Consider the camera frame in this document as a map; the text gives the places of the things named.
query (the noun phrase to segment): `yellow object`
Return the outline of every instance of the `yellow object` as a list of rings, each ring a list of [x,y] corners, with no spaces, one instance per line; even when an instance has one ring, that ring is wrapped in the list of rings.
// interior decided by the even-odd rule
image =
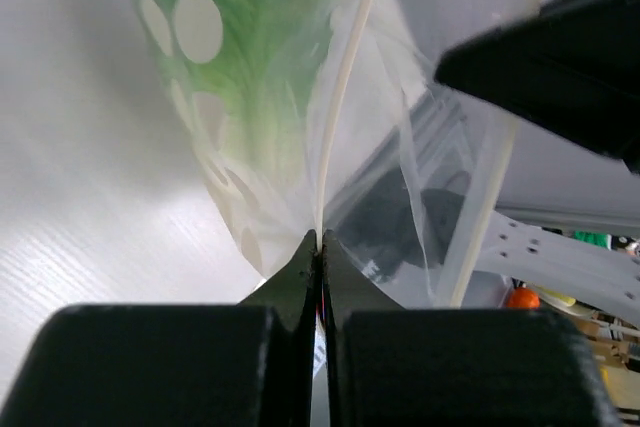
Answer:
[[[611,386],[609,385],[609,372],[607,372],[607,368],[604,365],[600,366],[600,375],[602,376],[604,385],[607,387],[607,390],[609,391],[611,389]]]
[[[554,292],[553,290],[545,289],[545,288],[540,287],[538,285],[536,285],[535,287],[536,287],[537,290],[539,290],[543,294],[547,294],[547,295],[550,295],[551,297],[555,297],[556,299],[560,300],[561,302],[567,304],[567,307],[571,307],[571,306],[575,305],[575,303],[576,303],[576,299],[574,299],[573,297],[569,297],[568,295],[564,295],[564,294],[561,294],[559,292]]]

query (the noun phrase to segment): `wood grain surface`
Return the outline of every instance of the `wood grain surface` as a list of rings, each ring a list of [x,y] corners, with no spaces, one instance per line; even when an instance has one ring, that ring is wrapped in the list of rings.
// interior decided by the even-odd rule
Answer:
[[[236,302],[259,280],[131,0],[0,0],[0,400],[64,305]]]

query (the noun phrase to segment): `metal frame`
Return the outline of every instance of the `metal frame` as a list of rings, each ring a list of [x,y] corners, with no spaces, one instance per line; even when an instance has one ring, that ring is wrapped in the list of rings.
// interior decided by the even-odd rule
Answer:
[[[640,259],[491,214],[475,270],[580,299],[640,325]]]
[[[498,201],[496,210],[507,217],[527,224],[556,229],[606,232],[612,235],[640,237],[640,219],[629,215],[605,215],[595,212],[572,212],[561,209],[525,207]]]

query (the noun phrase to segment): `white metal bracket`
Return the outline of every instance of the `white metal bracket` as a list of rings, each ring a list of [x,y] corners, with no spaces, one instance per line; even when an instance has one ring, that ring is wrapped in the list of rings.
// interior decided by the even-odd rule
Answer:
[[[508,275],[640,326],[640,259],[491,214],[476,270]]]

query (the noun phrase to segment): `green object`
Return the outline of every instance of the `green object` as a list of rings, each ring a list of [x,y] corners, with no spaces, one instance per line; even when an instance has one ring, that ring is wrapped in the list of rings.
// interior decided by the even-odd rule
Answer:
[[[586,242],[587,244],[597,245],[598,247],[604,247],[605,249],[609,248],[607,234],[593,234],[591,232],[578,231],[573,233],[573,238],[580,240],[581,242]]]
[[[177,18],[188,11],[177,8],[180,0],[144,1],[155,3],[164,20],[155,17],[169,24],[170,44],[162,48],[157,29],[166,35],[166,28],[154,30],[141,0],[136,0],[163,82],[168,91],[178,82],[200,138],[219,136],[212,144],[223,156],[258,172],[283,175],[283,170],[291,174],[299,169],[307,108],[332,36],[333,0],[211,0],[222,21],[222,39],[215,56],[205,61],[194,61],[184,49],[197,38],[181,43],[180,26],[190,27],[191,19]],[[201,19],[194,12],[196,25]],[[207,113],[193,105],[196,92],[220,100],[224,112],[213,116],[216,125],[201,119]],[[222,131],[212,132],[222,117]]]

